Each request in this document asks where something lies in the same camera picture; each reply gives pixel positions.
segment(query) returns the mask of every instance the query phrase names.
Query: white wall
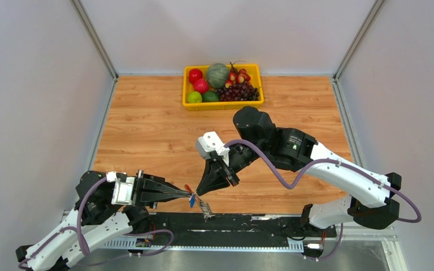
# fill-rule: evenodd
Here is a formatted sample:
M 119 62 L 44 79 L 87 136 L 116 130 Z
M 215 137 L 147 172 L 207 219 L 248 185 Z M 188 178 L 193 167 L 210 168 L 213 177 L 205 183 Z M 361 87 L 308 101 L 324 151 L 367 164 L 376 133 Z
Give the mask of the white wall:
M 266 74 L 333 73 L 374 0 L 83 0 L 119 73 L 246 60 Z
M 366 164 L 401 173 L 422 211 L 420 224 L 395 223 L 409 270 L 434 270 L 434 1 L 388 1 L 342 88 Z
M 0 270 L 73 206 L 111 87 L 69 1 L 0 1 Z

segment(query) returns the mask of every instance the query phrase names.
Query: yellow tray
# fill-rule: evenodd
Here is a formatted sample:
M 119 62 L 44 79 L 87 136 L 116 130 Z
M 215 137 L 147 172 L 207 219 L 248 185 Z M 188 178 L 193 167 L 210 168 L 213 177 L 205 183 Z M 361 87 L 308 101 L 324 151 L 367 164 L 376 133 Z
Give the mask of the yellow tray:
M 187 95 L 194 91 L 192 84 L 189 82 L 189 71 L 191 69 L 200 69 L 203 73 L 203 78 L 205 78 L 205 73 L 209 66 L 187 66 L 184 69 L 184 90 L 182 93 L 182 104 L 185 109 L 189 111 L 199 111 L 199 110 L 223 110 L 223 109 L 240 109 L 244 106 L 253 106 L 255 108 L 259 108 L 263 103 L 263 91 L 262 91 L 262 80 L 261 80 L 261 72 L 259 71 L 259 66 L 257 64 L 235 64 L 235 68 L 237 69 L 246 69 L 247 74 L 250 76 L 250 83 L 254 88 L 258 88 L 259 90 L 259 100 L 245 100 L 239 102 L 215 102 L 215 103 L 188 103 Z

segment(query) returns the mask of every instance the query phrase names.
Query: bunch of grapes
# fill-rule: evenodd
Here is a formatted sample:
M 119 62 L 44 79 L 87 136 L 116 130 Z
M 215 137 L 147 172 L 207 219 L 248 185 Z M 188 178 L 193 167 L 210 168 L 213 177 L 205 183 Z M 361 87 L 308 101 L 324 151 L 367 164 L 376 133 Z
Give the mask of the bunch of grapes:
M 221 102 L 234 102 L 238 100 L 259 100 L 259 90 L 254 88 L 250 82 L 234 84 L 229 88 L 216 89 Z

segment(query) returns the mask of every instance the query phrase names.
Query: green fruit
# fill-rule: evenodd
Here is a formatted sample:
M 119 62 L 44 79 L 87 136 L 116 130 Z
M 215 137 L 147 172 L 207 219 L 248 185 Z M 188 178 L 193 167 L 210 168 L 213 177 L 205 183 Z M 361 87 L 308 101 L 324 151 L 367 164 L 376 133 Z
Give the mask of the green fruit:
M 202 94 L 202 100 L 204 103 L 212 103 L 220 101 L 220 97 L 213 91 L 207 91 Z
M 223 88 L 229 77 L 229 68 L 221 63 L 210 65 L 205 74 L 205 79 L 215 89 Z
M 187 102 L 189 103 L 202 103 L 202 95 L 197 92 L 193 91 L 187 95 Z

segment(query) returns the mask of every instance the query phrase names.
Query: wooden tabletop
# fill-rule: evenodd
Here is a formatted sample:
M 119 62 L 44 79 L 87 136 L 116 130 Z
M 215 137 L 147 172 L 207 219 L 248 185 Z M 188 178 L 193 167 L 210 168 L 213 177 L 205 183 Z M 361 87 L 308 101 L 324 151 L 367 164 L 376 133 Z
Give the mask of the wooden tabletop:
M 94 163 L 97 171 L 134 174 L 139 169 L 184 188 L 197 188 L 205 161 L 195 148 L 205 132 L 223 142 L 239 138 L 236 110 L 186 111 L 181 76 L 120 77 Z M 302 130 L 333 152 L 351 160 L 328 77 L 262 77 L 267 112 L 278 127 Z M 297 175 L 280 171 L 288 182 Z M 305 204 L 326 203 L 345 195 L 317 178 L 305 176 L 285 189 L 261 159 L 239 172 L 240 184 L 202 196 L 214 212 L 301 213 Z M 156 211 L 200 212 L 188 199 L 159 203 Z

